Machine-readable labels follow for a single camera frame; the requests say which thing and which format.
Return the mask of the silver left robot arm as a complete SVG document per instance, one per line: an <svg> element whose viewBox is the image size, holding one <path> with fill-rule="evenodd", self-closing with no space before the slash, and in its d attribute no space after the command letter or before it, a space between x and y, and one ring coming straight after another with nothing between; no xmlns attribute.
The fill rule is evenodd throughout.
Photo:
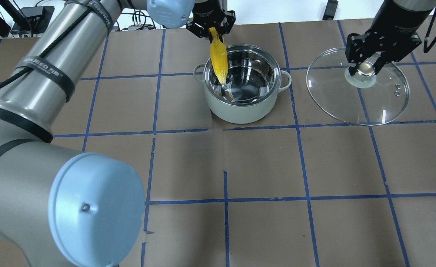
<svg viewBox="0 0 436 267"><path fill-rule="evenodd" d="M135 169L52 144L55 120L124 9L146 10L167 28L226 20L220 0L67 0L0 83L0 239L28 267L116 267L139 236Z"/></svg>

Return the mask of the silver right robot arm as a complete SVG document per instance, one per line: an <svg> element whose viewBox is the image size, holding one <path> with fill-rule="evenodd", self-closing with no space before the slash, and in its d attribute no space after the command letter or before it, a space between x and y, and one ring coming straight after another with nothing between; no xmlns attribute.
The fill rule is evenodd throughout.
<svg viewBox="0 0 436 267"><path fill-rule="evenodd" d="M379 53L373 63L377 75L385 65L401 61L420 45L425 53L430 51L436 36L428 43L429 34L421 40L417 30L431 12L436 14L436 0L384 0L364 34L347 36L345 55L351 64L349 74L355 75L375 53Z"/></svg>

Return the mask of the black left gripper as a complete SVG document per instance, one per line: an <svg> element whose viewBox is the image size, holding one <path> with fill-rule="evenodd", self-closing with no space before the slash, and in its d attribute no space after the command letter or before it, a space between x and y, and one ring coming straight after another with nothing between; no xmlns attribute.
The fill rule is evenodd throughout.
<svg viewBox="0 0 436 267"><path fill-rule="evenodd" d="M225 10L226 0L196 0L192 17L187 20L187 30L199 38L212 39L214 28L220 39L229 34L236 22L234 10Z"/></svg>

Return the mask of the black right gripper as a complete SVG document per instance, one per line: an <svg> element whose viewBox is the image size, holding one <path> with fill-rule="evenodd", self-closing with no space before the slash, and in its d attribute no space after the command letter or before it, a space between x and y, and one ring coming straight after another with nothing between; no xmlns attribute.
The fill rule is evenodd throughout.
<svg viewBox="0 0 436 267"><path fill-rule="evenodd" d="M372 25L364 34L347 36L345 56L354 76L372 56L374 75L391 63L399 62L421 45L418 28L433 10L433 0L384 0Z"/></svg>

